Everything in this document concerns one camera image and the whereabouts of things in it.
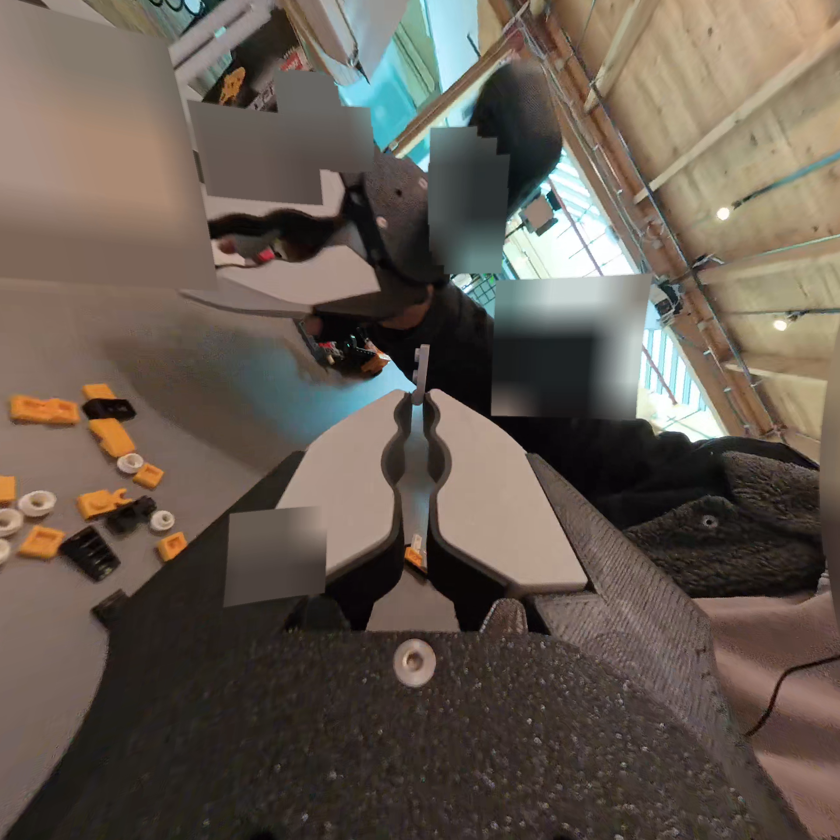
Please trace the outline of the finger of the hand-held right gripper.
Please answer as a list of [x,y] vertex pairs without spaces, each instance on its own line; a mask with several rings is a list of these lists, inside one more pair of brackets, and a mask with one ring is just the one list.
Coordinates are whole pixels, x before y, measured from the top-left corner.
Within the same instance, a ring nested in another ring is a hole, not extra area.
[[315,203],[288,203],[227,196],[208,196],[208,233],[211,237],[252,235],[268,230],[268,222],[282,214],[313,218],[340,215],[344,184],[336,172],[320,172],[320,199]]
[[218,266],[215,288],[183,289],[181,297],[226,312],[301,319],[320,309],[365,314],[381,292],[375,270],[352,248],[334,245],[302,262]]

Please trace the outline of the beige sweatshirt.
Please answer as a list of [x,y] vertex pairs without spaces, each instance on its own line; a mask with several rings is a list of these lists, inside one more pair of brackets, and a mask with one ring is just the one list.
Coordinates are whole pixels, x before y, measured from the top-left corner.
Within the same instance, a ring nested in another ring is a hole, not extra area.
[[[839,653],[828,590],[695,604],[710,620],[721,687],[741,732],[761,717],[787,668]],[[838,662],[790,676],[770,719],[749,742],[807,829],[819,838],[838,837]]]

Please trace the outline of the studio light on stand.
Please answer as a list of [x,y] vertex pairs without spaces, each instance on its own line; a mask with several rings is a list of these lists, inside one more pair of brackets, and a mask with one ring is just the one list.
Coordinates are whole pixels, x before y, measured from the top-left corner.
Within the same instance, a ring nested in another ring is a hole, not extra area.
[[557,208],[552,198],[538,192],[520,211],[520,218],[528,233],[540,237],[557,224]]

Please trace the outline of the pile of small lego pieces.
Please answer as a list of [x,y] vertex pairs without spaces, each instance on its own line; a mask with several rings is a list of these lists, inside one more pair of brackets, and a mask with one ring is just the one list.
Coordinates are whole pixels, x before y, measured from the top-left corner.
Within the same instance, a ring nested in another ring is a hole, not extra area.
[[69,532],[49,522],[60,508],[53,490],[24,492],[16,476],[2,475],[2,567],[16,560],[61,558],[99,583],[121,564],[108,537],[123,539],[139,531],[155,538],[153,551],[160,562],[173,561],[188,540],[175,530],[175,515],[159,507],[151,495],[165,472],[142,456],[128,431],[128,422],[137,415],[133,405],[104,383],[86,384],[81,393],[82,402],[13,393],[7,401],[9,420],[15,425],[53,429],[85,425],[118,478],[133,488],[83,490],[71,504],[80,526]]

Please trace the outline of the black wired earphone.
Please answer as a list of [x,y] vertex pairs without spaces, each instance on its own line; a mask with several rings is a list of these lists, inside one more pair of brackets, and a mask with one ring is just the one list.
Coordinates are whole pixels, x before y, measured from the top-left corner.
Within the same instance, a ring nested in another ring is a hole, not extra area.
[[742,733],[742,736],[746,739],[751,739],[755,734],[757,734],[767,723],[770,719],[771,715],[774,712],[777,700],[779,698],[779,694],[781,693],[781,688],[784,682],[792,675],[800,674],[806,670],[810,669],[817,669],[822,668],[824,666],[833,665],[839,661],[839,654],[833,654],[824,658],[819,658],[807,663],[794,665],[792,667],[787,668],[780,677],[776,680],[773,690],[770,694],[770,699],[768,702],[767,707],[764,709],[763,714],[761,717],[755,722],[755,724],[747,731]]

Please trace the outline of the orange black lego car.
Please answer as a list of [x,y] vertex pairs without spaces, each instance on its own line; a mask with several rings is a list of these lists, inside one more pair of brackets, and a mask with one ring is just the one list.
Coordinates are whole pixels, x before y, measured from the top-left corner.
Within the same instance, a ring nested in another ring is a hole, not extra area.
[[337,325],[327,325],[315,335],[304,319],[294,323],[311,357],[325,371],[365,381],[379,376],[392,362],[362,325],[340,319]]

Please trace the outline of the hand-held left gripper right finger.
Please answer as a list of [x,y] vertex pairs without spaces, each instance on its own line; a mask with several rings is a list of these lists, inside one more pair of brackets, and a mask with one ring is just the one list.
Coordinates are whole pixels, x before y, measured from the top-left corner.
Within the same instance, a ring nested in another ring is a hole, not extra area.
[[454,397],[425,395],[430,528],[445,552],[514,595],[580,592],[586,573],[526,454]]

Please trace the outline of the person's right hand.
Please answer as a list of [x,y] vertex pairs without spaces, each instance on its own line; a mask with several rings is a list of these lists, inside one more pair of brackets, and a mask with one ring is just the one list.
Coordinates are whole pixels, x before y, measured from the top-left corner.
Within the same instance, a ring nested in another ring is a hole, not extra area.
[[434,288],[430,287],[427,292],[427,297],[423,302],[413,304],[391,318],[378,321],[377,326],[398,332],[415,329],[425,320],[434,302]]

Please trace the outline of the lego car box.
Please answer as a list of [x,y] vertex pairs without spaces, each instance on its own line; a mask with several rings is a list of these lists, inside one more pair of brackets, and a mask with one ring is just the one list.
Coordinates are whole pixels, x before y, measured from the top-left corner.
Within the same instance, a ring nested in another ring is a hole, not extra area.
[[221,104],[228,90],[235,92],[225,102],[229,107],[276,112],[275,75],[286,70],[312,71],[313,67],[287,12],[275,8],[269,21],[233,50],[202,101]]

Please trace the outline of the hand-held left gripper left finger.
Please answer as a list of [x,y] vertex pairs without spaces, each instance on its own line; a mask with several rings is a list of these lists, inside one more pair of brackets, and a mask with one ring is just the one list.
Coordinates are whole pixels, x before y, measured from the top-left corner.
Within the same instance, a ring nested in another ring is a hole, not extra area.
[[318,509],[327,581],[403,546],[397,483],[410,428],[411,396],[403,390],[385,394],[318,436],[279,498],[278,509]]

